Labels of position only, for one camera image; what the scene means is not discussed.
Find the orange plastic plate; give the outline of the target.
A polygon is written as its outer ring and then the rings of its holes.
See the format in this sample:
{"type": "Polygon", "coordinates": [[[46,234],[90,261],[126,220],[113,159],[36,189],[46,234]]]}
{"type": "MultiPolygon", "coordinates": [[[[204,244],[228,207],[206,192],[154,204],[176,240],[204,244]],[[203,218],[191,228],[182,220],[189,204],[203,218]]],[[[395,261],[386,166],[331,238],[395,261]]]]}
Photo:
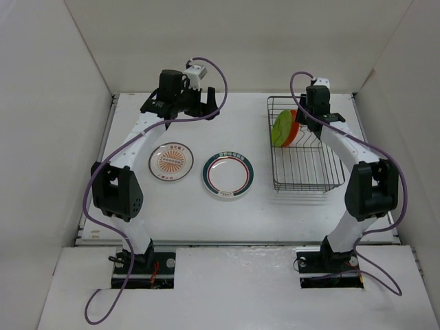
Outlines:
{"type": "Polygon", "coordinates": [[[300,128],[300,124],[296,121],[297,110],[291,110],[290,114],[291,114],[290,130],[286,140],[282,144],[283,147],[288,147],[295,140],[300,128]]]}

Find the green plastic plate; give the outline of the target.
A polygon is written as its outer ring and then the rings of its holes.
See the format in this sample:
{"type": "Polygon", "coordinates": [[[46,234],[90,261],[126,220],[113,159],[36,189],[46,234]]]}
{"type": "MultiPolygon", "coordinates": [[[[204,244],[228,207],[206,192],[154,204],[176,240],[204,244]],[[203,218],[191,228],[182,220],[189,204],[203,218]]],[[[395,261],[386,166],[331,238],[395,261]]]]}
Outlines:
{"type": "Polygon", "coordinates": [[[271,139],[275,147],[282,146],[289,137],[292,129],[292,113],[289,110],[281,111],[272,126],[271,139]]]}

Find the white plate orange sunburst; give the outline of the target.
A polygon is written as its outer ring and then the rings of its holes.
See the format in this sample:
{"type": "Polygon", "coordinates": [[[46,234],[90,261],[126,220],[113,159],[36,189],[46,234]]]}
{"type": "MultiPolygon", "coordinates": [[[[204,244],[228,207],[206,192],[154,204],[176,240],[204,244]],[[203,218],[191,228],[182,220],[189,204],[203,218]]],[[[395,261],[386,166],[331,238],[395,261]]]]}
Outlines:
{"type": "Polygon", "coordinates": [[[148,168],[163,182],[176,182],[192,170],[193,152],[184,144],[169,142],[158,146],[150,155],[148,168]]]}

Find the white plate teal rim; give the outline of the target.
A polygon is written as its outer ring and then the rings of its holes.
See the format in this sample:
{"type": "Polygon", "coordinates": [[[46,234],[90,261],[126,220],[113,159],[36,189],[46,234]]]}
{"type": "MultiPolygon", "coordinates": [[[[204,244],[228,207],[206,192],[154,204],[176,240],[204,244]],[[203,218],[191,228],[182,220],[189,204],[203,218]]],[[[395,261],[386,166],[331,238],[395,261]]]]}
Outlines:
{"type": "Polygon", "coordinates": [[[202,169],[205,187],[221,199],[238,199],[245,195],[252,187],[254,176],[249,159],[234,151],[214,154],[202,169]]]}

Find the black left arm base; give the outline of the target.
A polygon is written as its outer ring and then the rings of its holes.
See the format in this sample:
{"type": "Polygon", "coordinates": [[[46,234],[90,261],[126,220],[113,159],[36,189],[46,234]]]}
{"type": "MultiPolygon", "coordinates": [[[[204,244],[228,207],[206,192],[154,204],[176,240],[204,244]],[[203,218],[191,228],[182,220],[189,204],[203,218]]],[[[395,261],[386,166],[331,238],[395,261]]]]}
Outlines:
{"type": "MultiPolygon", "coordinates": [[[[127,250],[118,250],[108,259],[113,263],[111,288],[120,289],[129,271],[131,254],[127,250]]],[[[145,254],[135,255],[133,269],[125,288],[173,289],[175,266],[176,249],[150,245],[145,254]]]]}

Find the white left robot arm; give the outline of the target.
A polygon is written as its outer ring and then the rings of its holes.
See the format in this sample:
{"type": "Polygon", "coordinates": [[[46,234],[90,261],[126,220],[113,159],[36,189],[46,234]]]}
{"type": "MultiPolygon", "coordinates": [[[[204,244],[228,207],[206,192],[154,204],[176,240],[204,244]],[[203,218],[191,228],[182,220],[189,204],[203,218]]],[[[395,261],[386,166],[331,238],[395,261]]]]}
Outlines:
{"type": "Polygon", "coordinates": [[[201,80],[206,73],[203,65],[188,65],[185,71],[162,70],[158,88],[141,106],[120,150],[91,168],[93,204],[123,234],[124,249],[133,252],[129,262],[137,272],[149,271],[154,262],[147,251],[151,238],[139,218],[144,193],[138,172],[147,165],[155,142],[179,114],[184,113],[187,120],[211,120],[218,114],[215,88],[208,88],[206,100],[201,99],[201,80]]]}

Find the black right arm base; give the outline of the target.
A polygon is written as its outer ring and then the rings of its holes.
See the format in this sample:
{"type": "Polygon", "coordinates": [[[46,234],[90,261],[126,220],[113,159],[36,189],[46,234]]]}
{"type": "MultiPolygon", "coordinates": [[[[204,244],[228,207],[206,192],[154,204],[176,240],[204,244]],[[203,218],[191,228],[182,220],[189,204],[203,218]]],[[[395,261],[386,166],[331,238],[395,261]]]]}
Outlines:
{"type": "Polygon", "coordinates": [[[324,239],[319,247],[298,247],[294,262],[302,289],[364,288],[352,248],[348,252],[334,252],[324,239]]]}

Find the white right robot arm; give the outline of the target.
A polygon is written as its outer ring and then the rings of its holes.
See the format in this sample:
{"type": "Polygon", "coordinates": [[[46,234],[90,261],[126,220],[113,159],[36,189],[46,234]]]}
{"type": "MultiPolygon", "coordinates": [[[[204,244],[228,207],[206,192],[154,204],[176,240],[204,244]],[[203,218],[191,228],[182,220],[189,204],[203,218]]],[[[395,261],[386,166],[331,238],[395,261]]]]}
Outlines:
{"type": "Polygon", "coordinates": [[[327,86],[308,86],[299,105],[300,121],[350,170],[344,195],[346,210],[318,253],[321,268],[332,271],[377,219],[397,207],[399,174],[390,160],[380,158],[353,134],[339,113],[330,112],[327,86]]]}

